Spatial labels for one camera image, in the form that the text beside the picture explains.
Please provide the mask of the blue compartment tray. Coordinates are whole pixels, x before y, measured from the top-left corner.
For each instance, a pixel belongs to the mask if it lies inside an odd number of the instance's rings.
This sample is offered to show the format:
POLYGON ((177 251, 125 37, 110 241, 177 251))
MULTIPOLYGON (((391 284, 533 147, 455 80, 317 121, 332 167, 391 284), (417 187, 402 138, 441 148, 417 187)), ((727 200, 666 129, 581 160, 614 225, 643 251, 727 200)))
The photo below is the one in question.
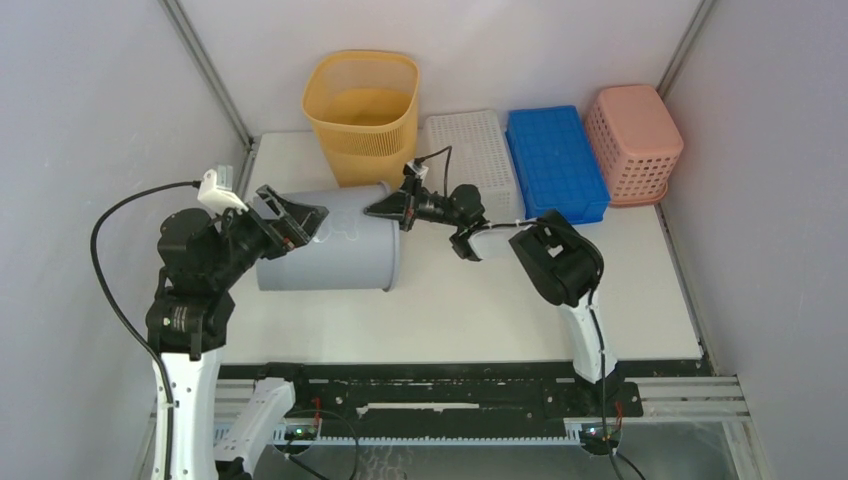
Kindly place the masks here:
POLYGON ((527 218, 555 209, 573 225, 603 220, 610 195, 575 106, 512 110, 505 137, 527 218))

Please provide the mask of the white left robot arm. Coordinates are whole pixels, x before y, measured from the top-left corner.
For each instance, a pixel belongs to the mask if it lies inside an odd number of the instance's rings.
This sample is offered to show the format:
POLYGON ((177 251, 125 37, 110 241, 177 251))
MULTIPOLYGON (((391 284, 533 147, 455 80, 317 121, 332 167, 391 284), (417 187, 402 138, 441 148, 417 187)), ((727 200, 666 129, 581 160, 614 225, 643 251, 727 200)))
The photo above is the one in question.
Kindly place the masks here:
POLYGON ((286 414, 311 407, 311 388, 296 379, 260 380, 248 406, 221 441, 214 439, 216 385, 235 302, 230 288, 260 259, 308 245, 329 211, 291 201, 269 186, 247 205, 226 192, 161 225, 163 260, 146 315, 159 392, 154 479, 251 479, 286 414))

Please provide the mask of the yellow ribbed waste bin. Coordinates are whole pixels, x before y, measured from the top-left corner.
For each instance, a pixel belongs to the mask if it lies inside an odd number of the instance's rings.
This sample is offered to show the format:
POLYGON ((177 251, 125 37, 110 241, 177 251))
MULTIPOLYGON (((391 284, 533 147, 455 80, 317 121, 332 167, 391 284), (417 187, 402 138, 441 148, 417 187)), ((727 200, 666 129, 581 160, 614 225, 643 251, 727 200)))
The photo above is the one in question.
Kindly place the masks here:
POLYGON ((420 70, 393 52, 326 56, 307 82, 302 111, 341 187, 396 189, 416 153, 420 70))

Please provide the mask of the white perforated plastic basket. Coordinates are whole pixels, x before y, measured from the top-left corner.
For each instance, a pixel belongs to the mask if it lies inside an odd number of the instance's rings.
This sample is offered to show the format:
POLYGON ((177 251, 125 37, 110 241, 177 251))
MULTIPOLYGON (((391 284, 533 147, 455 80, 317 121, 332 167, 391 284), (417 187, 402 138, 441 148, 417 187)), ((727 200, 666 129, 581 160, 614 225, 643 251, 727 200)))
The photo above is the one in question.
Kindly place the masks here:
POLYGON ((441 154, 425 162, 424 185, 431 191, 451 192, 460 184, 478 187, 485 216, 510 222, 525 216, 511 155, 494 110, 434 115, 421 131, 421 155, 452 148, 451 160, 441 154))

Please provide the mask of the pink perforated plastic basket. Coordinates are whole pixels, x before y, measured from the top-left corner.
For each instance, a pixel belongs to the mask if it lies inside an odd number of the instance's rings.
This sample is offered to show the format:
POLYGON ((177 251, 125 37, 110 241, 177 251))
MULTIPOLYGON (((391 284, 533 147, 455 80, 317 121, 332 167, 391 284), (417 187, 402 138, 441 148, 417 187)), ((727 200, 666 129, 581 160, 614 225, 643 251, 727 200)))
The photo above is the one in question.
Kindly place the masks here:
POLYGON ((601 90, 584 127, 613 208, 661 201, 684 141, 650 85, 601 90))

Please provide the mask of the grey bin liner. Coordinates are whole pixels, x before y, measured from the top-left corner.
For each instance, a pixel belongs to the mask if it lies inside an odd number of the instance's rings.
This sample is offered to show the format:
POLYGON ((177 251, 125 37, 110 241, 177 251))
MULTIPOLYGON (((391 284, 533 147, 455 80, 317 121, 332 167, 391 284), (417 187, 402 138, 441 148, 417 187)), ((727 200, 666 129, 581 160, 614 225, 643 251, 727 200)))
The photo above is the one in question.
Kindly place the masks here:
POLYGON ((284 193, 283 198, 323 206, 329 215, 312 242, 274 259, 256 263, 261 291, 394 288, 400 267, 400 230, 396 221, 373 218, 364 209, 391 193, 373 186, 284 193))

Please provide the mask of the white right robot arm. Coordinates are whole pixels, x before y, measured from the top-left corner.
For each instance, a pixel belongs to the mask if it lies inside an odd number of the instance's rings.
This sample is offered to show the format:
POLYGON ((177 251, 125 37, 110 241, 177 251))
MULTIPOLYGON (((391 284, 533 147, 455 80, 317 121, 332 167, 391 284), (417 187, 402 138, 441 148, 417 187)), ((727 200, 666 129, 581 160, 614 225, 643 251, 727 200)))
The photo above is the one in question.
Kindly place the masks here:
POLYGON ((396 221, 402 231, 418 221, 453 226, 456 231, 449 241, 463 260, 514 255, 537 293, 566 320, 573 366, 586 381, 577 391, 579 406, 589 415, 602 416, 616 405, 618 393, 607 378, 617 360, 608 349, 595 304, 604 259, 560 212, 551 209, 529 220, 493 223, 485 217, 476 186, 461 184, 445 196, 429 191, 410 174, 399 190, 367 206, 364 214, 396 221))

